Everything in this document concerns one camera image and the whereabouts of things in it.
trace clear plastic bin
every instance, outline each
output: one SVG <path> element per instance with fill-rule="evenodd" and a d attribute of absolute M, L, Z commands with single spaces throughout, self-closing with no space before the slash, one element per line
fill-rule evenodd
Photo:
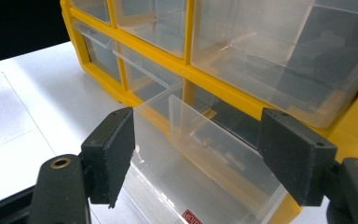
<path fill-rule="evenodd" d="M 122 44 L 117 43 L 115 54 L 124 60 L 130 91 L 144 102 L 182 80 L 175 73 Z"/>
<path fill-rule="evenodd" d="M 72 5 L 100 21 L 110 24 L 107 0 L 71 0 Z"/>
<path fill-rule="evenodd" d="M 104 70 L 115 81 L 121 83 L 117 56 L 112 51 L 115 41 L 81 21 L 74 21 L 73 25 L 84 36 L 90 61 Z"/>
<path fill-rule="evenodd" d="M 202 223 L 267 223 L 286 195 L 282 185 L 244 143 L 173 98 L 177 92 L 135 108 L 136 149 L 124 183 L 132 200 L 150 223 L 186 223 L 186 211 Z M 172 141 L 150 122 L 150 107 L 170 108 Z M 230 161 L 213 151 L 218 143 L 242 157 Z"/>
<path fill-rule="evenodd" d="M 358 1 L 196 0 L 191 62 L 328 127 L 358 91 Z"/>
<path fill-rule="evenodd" d="M 183 57 L 186 0 L 113 0 L 121 29 Z"/>

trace red sticker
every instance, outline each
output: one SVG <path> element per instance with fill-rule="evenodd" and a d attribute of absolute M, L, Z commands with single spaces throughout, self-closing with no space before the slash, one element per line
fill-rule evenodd
<path fill-rule="evenodd" d="M 202 224 L 202 222 L 194 216 L 188 209 L 182 214 L 182 217 L 188 222 L 188 224 Z"/>

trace plastic container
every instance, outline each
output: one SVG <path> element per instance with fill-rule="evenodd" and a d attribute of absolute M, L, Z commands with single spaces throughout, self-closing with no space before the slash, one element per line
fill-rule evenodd
<path fill-rule="evenodd" d="M 257 154 L 173 98 L 180 97 L 178 92 L 166 90 L 135 108 L 136 149 L 124 183 L 132 200 L 150 223 L 186 223 L 189 212 L 202 223 L 267 223 L 286 195 L 284 188 Z M 170 108 L 171 134 L 150 122 L 151 107 L 158 111 Z M 244 158 L 230 163 L 213 152 L 211 147 L 223 143 L 220 140 Z M 194 154 L 205 160 L 193 158 Z M 243 167 L 247 172 L 238 172 Z"/>
<path fill-rule="evenodd" d="M 358 91 L 358 1 L 196 0 L 191 62 L 318 127 Z"/>
<path fill-rule="evenodd" d="M 112 47 L 115 41 L 107 35 L 92 29 L 81 21 L 74 21 L 73 26 L 84 36 L 89 58 L 92 63 L 101 68 L 118 83 L 121 83 L 117 65 L 117 56 Z"/>
<path fill-rule="evenodd" d="M 124 60 L 130 91 L 144 102 L 182 80 L 175 73 L 119 43 L 115 54 Z"/>
<path fill-rule="evenodd" d="M 186 0 L 113 0 L 119 28 L 183 57 Z"/>
<path fill-rule="evenodd" d="M 71 0 L 74 7 L 90 14 L 96 19 L 110 24 L 109 9 L 106 0 Z"/>

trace dark background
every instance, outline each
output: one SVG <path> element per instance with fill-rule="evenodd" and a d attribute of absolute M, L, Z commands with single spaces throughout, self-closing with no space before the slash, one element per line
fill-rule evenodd
<path fill-rule="evenodd" d="M 0 60 L 66 41 L 60 0 L 0 0 Z"/>

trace yellow plastic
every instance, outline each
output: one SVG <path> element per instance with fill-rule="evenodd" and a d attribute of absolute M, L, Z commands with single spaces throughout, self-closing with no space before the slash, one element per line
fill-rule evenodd
<path fill-rule="evenodd" d="M 118 60 L 118 67 L 121 73 L 120 84 L 90 62 L 82 35 L 73 29 L 73 19 L 85 22 L 95 30 L 111 36 L 118 43 L 137 51 L 147 59 L 183 77 L 183 99 L 190 105 L 194 104 L 195 88 L 199 86 L 258 120 L 261 119 L 263 107 L 273 107 L 246 92 L 240 91 L 215 77 L 201 72 L 190 64 L 194 0 L 187 1 L 185 54 L 183 59 L 179 59 L 162 49 L 158 49 L 146 43 L 134 35 L 130 35 L 118 29 L 112 1 L 108 1 L 111 25 L 107 25 L 102 21 L 92 18 L 83 11 L 72 7 L 70 0 L 61 0 L 61 6 L 63 19 L 71 41 L 76 49 L 76 54 L 81 66 L 100 83 L 104 90 L 125 105 L 137 106 L 142 103 L 142 100 L 129 91 L 123 61 L 121 59 Z M 167 120 L 158 115 L 154 116 L 154 118 L 156 118 L 156 120 L 153 123 L 159 126 L 161 130 L 165 130 Z M 337 159 L 339 161 L 345 157 L 358 157 L 358 98 L 336 119 L 335 123 L 329 129 L 312 129 L 322 136 L 327 137 L 338 146 Z M 270 222 L 276 224 L 289 223 L 300 211 L 301 207 L 296 204 L 291 196 L 287 196 Z"/>

